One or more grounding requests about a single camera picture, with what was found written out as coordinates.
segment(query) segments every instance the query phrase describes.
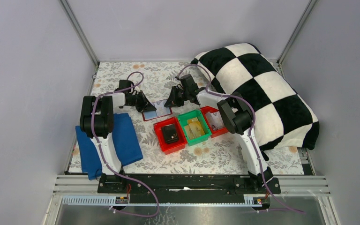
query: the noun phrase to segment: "plastic bin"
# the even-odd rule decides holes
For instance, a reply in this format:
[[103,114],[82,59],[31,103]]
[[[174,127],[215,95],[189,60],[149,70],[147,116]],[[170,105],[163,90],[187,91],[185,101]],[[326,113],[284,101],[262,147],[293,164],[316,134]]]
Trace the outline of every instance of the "plastic bin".
[[209,124],[208,119],[206,118],[205,114],[207,113],[214,113],[214,112],[218,112],[218,109],[212,108],[210,106],[205,106],[201,108],[201,112],[203,117],[205,118],[206,124],[208,124],[208,127],[210,129],[210,131],[212,132],[211,138],[217,137],[219,135],[225,134],[228,132],[227,128],[223,127],[219,130],[212,130],[212,127]]
[[[174,124],[176,126],[177,134],[179,135],[179,140],[175,143],[167,144],[164,140],[164,134],[162,133],[162,127],[166,125]],[[175,151],[181,150],[186,147],[187,140],[184,136],[183,129],[180,127],[180,123],[176,117],[169,118],[167,120],[158,122],[154,124],[154,131],[158,137],[159,145],[161,146],[162,151],[165,154],[170,154]]]
[[[195,117],[198,118],[199,122],[201,123],[202,129],[205,132],[205,135],[202,135],[200,137],[190,140],[187,137],[187,133],[184,130],[184,127],[188,125],[187,120],[195,118]],[[209,138],[209,136],[212,134],[208,127],[208,124],[206,124],[206,121],[202,115],[202,112],[198,109],[187,112],[185,114],[182,114],[182,115],[178,116],[178,119],[179,119],[180,126],[183,130],[183,134],[186,137],[189,146],[206,141]]]

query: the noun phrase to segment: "green plastic container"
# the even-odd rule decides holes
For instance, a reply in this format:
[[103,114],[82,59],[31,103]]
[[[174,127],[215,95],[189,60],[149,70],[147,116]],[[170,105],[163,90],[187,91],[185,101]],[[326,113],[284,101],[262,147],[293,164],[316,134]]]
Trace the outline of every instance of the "green plastic container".
[[[198,118],[199,122],[201,123],[205,135],[190,140],[187,136],[186,131],[184,130],[184,127],[188,125],[187,120],[195,117]],[[212,135],[208,124],[206,124],[205,118],[202,115],[202,112],[198,109],[182,114],[177,118],[179,119],[180,126],[183,129],[184,136],[186,137],[189,146],[204,142]]]

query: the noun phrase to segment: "pillow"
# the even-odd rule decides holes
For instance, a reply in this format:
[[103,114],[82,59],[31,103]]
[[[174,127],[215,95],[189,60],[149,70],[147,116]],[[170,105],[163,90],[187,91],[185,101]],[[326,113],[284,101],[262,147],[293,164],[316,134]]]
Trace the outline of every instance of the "pillow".
[[311,108],[252,44],[203,52],[191,64],[205,67],[216,91],[239,92],[256,112],[255,136],[260,149],[314,149],[319,122]]

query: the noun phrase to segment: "yellow object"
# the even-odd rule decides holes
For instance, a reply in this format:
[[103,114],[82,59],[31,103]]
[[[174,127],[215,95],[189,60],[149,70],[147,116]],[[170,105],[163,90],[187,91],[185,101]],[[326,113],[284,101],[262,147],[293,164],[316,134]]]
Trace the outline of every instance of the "yellow object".
[[198,118],[192,118],[192,119],[189,119],[189,120],[187,120],[187,124],[190,124],[190,123],[193,123],[193,122],[198,122],[199,120],[198,120]]
[[202,125],[199,121],[197,122],[192,122],[189,124],[190,129],[194,135],[194,137],[200,137],[202,135],[205,135],[205,132],[202,129]]
[[192,139],[195,138],[189,125],[184,126],[184,130],[186,131],[187,137],[188,137],[190,140],[192,140]]

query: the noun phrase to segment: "gray floor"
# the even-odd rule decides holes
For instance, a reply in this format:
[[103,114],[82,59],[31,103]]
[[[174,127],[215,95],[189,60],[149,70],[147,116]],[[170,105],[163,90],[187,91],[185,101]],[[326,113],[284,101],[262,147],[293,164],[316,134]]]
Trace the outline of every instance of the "gray floor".
[[[321,208],[313,197],[288,197],[285,199],[289,206],[307,212],[301,215],[294,212],[255,213],[246,207],[161,207],[160,215],[154,218],[141,218],[129,215],[113,214],[108,207],[63,205],[58,219],[59,225],[320,225],[325,224]],[[280,208],[272,200],[271,209]],[[137,213],[153,213],[151,207],[128,207],[125,210]]]

